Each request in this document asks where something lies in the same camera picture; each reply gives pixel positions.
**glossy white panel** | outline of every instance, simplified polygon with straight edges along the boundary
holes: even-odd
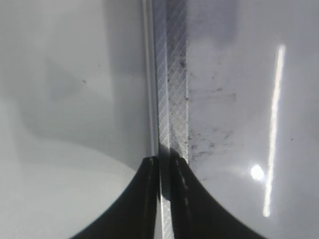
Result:
[[[0,2],[0,238],[63,239],[150,155],[140,0]]]
[[[190,0],[190,165],[268,238],[319,228],[319,2]]]

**dust particle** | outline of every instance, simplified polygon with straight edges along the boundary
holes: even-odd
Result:
[[[182,68],[185,68],[185,67],[186,67],[186,63],[185,63],[184,60],[181,60],[181,61],[179,62],[179,64],[180,64],[180,66],[181,66]]]

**metal strip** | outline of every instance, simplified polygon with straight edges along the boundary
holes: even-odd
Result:
[[[187,159],[186,0],[153,0],[162,237],[173,238],[169,149]]]

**white surface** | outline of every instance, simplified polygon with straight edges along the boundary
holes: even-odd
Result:
[[[318,24],[317,0],[189,1],[190,165],[270,239],[319,237]]]
[[[66,239],[150,154],[140,0],[0,2],[0,238]]]

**dark curved object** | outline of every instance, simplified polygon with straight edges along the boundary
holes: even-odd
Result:
[[[72,239],[153,239],[158,185],[158,160],[143,159],[117,201]]]
[[[183,158],[171,158],[170,172],[175,239],[264,239],[216,202]]]

